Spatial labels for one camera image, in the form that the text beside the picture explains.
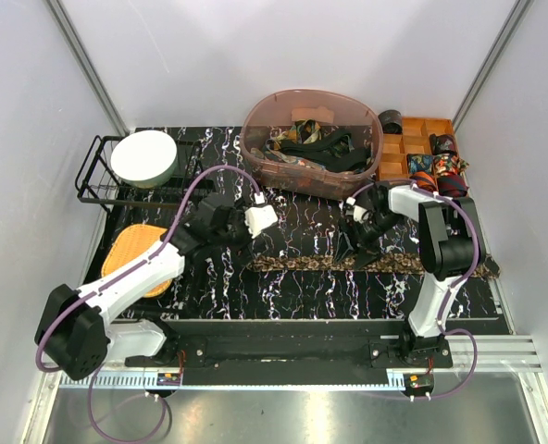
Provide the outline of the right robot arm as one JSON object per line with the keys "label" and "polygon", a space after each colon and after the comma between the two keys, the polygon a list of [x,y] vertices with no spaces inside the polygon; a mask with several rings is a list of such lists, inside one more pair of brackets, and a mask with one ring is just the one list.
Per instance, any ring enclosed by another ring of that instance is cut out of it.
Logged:
{"label": "right robot arm", "polygon": [[345,201],[332,262],[351,258],[356,269],[382,257],[380,238],[399,222],[418,224],[418,256],[424,270],[416,305],[393,355],[409,366],[428,364],[445,344],[447,310],[485,257],[474,201],[425,191],[414,181],[368,184]]}

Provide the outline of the brown floral patterned tie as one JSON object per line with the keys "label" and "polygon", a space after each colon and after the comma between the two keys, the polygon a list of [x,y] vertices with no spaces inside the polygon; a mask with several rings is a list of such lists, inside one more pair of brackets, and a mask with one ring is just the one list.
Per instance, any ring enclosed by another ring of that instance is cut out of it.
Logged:
{"label": "brown floral patterned tie", "polygon": [[248,269],[270,271],[366,271],[378,274],[423,275],[424,269],[416,253],[385,253],[374,262],[358,266],[354,256],[334,262],[329,255],[256,258]]}

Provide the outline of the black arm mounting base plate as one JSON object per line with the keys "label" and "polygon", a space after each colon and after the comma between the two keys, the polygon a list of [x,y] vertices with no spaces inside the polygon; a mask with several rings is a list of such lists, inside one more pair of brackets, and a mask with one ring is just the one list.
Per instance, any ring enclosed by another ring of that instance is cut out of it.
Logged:
{"label": "black arm mounting base plate", "polygon": [[447,369],[443,336],[417,339],[405,320],[168,321],[188,368],[222,361],[348,361],[377,368]]}

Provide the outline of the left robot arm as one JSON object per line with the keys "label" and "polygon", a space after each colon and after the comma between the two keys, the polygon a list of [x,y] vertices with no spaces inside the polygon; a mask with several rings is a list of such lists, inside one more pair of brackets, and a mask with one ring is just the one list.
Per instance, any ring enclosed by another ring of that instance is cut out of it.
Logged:
{"label": "left robot arm", "polygon": [[178,335],[159,319],[118,322],[118,316],[161,283],[184,273],[200,275],[205,260],[228,247],[248,259],[253,237],[245,222],[251,201],[211,193],[141,255],[109,275],[76,290],[62,284],[49,294],[34,341],[55,369],[73,380],[108,361],[145,357],[156,366],[178,360]]}

